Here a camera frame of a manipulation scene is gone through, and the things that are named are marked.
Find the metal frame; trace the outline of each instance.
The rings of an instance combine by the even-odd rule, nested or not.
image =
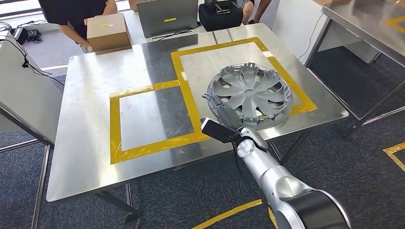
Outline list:
[[[281,156],[280,151],[277,149],[276,145],[273,142],[269,142],[268,144],[270,145],[273,152],[276,154],[280,164],[285,165],[287,161],[289,161],[290,158],[294,155],[294,153],[298,150],[299,146],[303,142],[305,142],[310,133],[311,130],[304,130],[303,132],[301,132],[298,135],[297,139],[294,141],[293,145],[288,149],[284,157]]]
[[[33,145],[33,144],[36,144],[36,143],[39,143],[39,142],[42,142],[42,143],[44,143],[46,145],[44,156],[43,156],[43,163],[42,163],[42,167],[41,167],[41,174],[40,174],[40,179],[39,179],[40,181],[39,181],[39,184],[38,184],[37,196],[36,196],[36,199],[35,199],[35,207],[34,207],[34,213],[33,213],[33,216],[32,216],[32,224],[31,224],[31,229],[36,229],[37,226],[38,226],[38,219],[39,219],[39,214],[40,214],[40,210],[41,210],[41,202],[42,202],[42,196],[43,196],[43,186],[44,186],[44,183],[45,183],[46,170],[47,170],[47,167],[48,167],[49,152],[50,152],[51,148],[53,148],[53,143],[49,139],[46,139],[46,137],[44,137],[40,133],[38,133],[36,130],[34,130],[30,126],[26,125],[22,120],[15,117],[11,113],[9,113],[6,109],[2,108],[1,106],[0,106],[0,115],[3,115],[4,117],[6,117],[10,121],[12,121],[14,124],[16,124],[18,127],[23,129],[27,133],[31,134],[33,137],[37,138],[37,139],[30,140],[30,141],[27,141],[27,142],[22,142],[22,143],[15,144],[15,145],[12,145],[12,146],[7,146],[7,147],[4,147],[4,148],[0,148],[0,153],[10,151],[10,150],[13,150],[13,149],[18,149],[18,148],[21,148],[21,147],[24,147],[24,146]]]
[[[141,212],[138,209],[132,207],[131,185],[129,183],[125,184],[125,191],[127,194],[127,203],[122,202],[120,199],[111,195],[107,191],[96,193],[95,196],[116,206],[123,211],[130,213],[124,222],[123,229],[138,229],[140,227]]]
[[[378,102],[370,111],[368,111],[363,117],[359,117],[351,108],[350,106],[342,99],[340,98],[331,88],[329,88],[325,82],[323,80],[321,80],[310,68],[309,65],[311,64],[315,54],[318,52],[319,47],[321,46],[326,34],[328,33],[328,30],[330,28],[330,25],[332,24],[333,20],[328,18],[328,23],[325,26],[325,29],[322,31],[322,34],[320,36],[320,38],[316,41],[314,49],[311,51],[306,63],[305,63],[305,67],[309,70],[309,72],[312,73],[312,75],[314,75],[315,78],[317,78],[320,83],[329,91],[329,93],[331,93],[333,95],[333,97],[335,97],[336,100],[339,101],[339,103],[341,103],[341,105],[350,112],[350,114],[352,114],[356,119],[357,122],[347,131],[346,136],[349,136],[351,133],[353,133],[355,130],[359,129],[360,127],[364,126],[364,125],[368,125],[370,123],[373,123],[377,120],[389,117],[391,115],[394,115],[396,113],[399,113],[401,111],[405,111],[405,106],[400,107],[398,109],[392,110],[390,112],[381,114],[379,116],[376,117],[372,117],[373,115],[375,115],[378,111],[381,110],[381,108],[384,107],[384,103],[386,101],[389,101],[390,99],[392,99],[393,97],[395,97],[396,95],[398,95],[403,89],[405,89],[405,81],[403,81],[402,83],[400,83],[395,89],[393,89],[384,99],[382,99],[380,102]]]
[[[45,176],[46,176],[46,171],[48,169],[48,163],[49,163],[49,153],[50,153],[51,149],[53,149],[54,144],[50,140],[46,139],[45,136],[42,136],[36,130],[34,130],[33,128],[26,125],[22,120],[15,117],[14,115],[9,113],[6,109],[2,108],[1,106],[0,106],[0,115],[5,116],[7,119],[12,121],[18,127],[20,127],[27,133],[29,133],[32,136],[37,138],[37,139],[30,140],[30,141],[18,143],[18,144],[12,145],[12,146],[0,148],[0,153],[4,153],[4,152],[10,151],[10,150],[18,149],[18,148],[25,147],[25,146],[30,146],[30,145],[33,145],[33,144],[36,144],[39,142],[45,144],[45,151],[43,154],[41,174],[40,174],[40,179],[39,179],[39,184],[38,184],[38,189],[37,189],[37,196],[35,199],[34,213],[33,213],[32,224],[31,224],[31,229],[36,229],[38,227],[39,214],[40,214],[40,210],[41,210],[43,188],[44,188],[44,184],[45,184]],[[129,183],[125,184],[125,188],[126,188],[126,195],[127,195],[127,204],[125,204],[124,202],[119,200],[117,197],[109,194],[106,191],[96,193],[96,196],[108,203],[111,203],[112,205],[118,207],[119,209],[121,209],[123,211],[130,212],[131,214],[128,215],[127,220],[125,221],[125,224],[124,224],[124,228],[137,229],[137,228],[139,228],[140,211],[137,210],[136,208],[132,207],[132,194],[131,194],[130,184]]]
[[[13,2],[19,2],[19,1],[27,1],[27,0],[0,0],[0,5],[7,4],[7,3],[13,3]]]

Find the yellow sticker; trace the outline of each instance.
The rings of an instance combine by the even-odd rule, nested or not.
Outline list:
[[[164,22],[175,21],[175,20],[176,20],[176,18],[169,18],[169,19],[164,20]]]
[[[110,27],[110,26],[114,26],[113,24],[104,24],[104,25],[100,25],[100,28],[105,28],[105,27]]]

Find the black t-shirt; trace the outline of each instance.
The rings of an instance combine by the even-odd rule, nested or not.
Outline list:
[[[84,39],[87,39],[87,26],[84,20],[101,15],[107,0],[39,0],[43,14],[49,23],[68,23]]]

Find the window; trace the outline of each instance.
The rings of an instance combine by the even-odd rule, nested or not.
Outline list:
[[[38,0],[0,0],[0,18],[39,11]]]

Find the person's hand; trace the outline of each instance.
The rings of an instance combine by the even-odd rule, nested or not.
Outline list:
[[[88,43],[85,48],[87,49],[88,52],[94,52],[93,48],[91,47],[90,43]]]

